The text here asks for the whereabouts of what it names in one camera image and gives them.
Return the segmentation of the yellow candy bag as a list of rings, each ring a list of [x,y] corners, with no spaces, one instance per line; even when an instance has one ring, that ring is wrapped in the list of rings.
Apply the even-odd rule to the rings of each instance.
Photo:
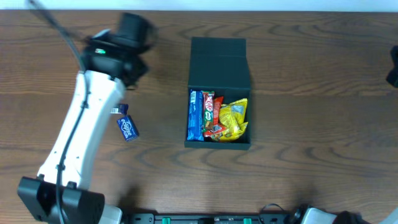
[[[232,142],[239,139],[246,131],[245,122],[248,99],[243,98],[230,104],[221,105],[219,121],[226,128],[222,131],[221,142]]]

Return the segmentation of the dark green box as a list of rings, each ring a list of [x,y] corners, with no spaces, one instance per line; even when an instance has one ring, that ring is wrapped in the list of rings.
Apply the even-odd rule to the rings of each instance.
[[[244,134],[232,142],[184,141],[189,148],[247,151],[251,147],[251,74],[246,56],[246,40],[194,37],[191,41],[187,92],[214,91],[226,104],[246,98]]]

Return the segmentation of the dark blue chocolate bar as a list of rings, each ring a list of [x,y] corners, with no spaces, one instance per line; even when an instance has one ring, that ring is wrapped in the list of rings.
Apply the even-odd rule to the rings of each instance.
[[[129,105],[128,104],[118,104],[111,109],[111,114],[123,114],[127,115]]]

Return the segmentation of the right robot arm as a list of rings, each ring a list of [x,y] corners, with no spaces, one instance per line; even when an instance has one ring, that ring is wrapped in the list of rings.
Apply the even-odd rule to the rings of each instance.
[[[397,46],[391,49],[391,58],[393,63],[392,70],[386,77],[388,82],[394,88],[397,88]],[[285,223],[293,224],[369,224],[366,220],[356,213],[348,211],[340,212],[335,215],[324,212],[318,208],[306,205],[298,208],[296,212],[289,217]]]

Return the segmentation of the blue Eclipse mints tin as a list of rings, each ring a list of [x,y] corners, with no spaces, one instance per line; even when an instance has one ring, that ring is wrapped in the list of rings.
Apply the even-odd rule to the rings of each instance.
[[[123,116],[117,120],[119,129],[126,142],[132,141],[139,137],[138,129],[134,124],[130,115]]]

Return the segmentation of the blue Oreo cookie pack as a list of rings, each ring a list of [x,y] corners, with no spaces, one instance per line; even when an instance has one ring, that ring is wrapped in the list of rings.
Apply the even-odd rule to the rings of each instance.
[[[190,90],[188,107],[187,141],[204,141],[203,133],[203,93]]]

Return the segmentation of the KitKat Milo bar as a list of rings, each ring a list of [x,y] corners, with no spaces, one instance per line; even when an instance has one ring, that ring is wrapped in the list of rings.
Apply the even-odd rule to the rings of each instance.
[[[203,126],[205,130],[213,128],[214,91],[203,91]]]

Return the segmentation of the red candy bag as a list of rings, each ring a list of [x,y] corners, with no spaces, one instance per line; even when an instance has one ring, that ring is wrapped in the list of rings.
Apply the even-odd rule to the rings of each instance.
[[[213,127],[203,133],[205,138],[210,138],[212,141],[220,142],[223,131],[226,129],[219,121],[220,108],[223,102],[223,96],[214,99],[213,102]]]

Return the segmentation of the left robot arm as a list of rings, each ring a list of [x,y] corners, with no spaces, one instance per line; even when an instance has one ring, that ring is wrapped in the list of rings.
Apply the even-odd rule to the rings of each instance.
[[[45,223],[120,223],[120,208],[90,190],[93,164],[112,109],[147,72],[141,54],[154,26],[136,14],[121,15],[115,33],[102,30],[77,53],[80,69],[67,115],[36,177],[23,177],[17,194]]]

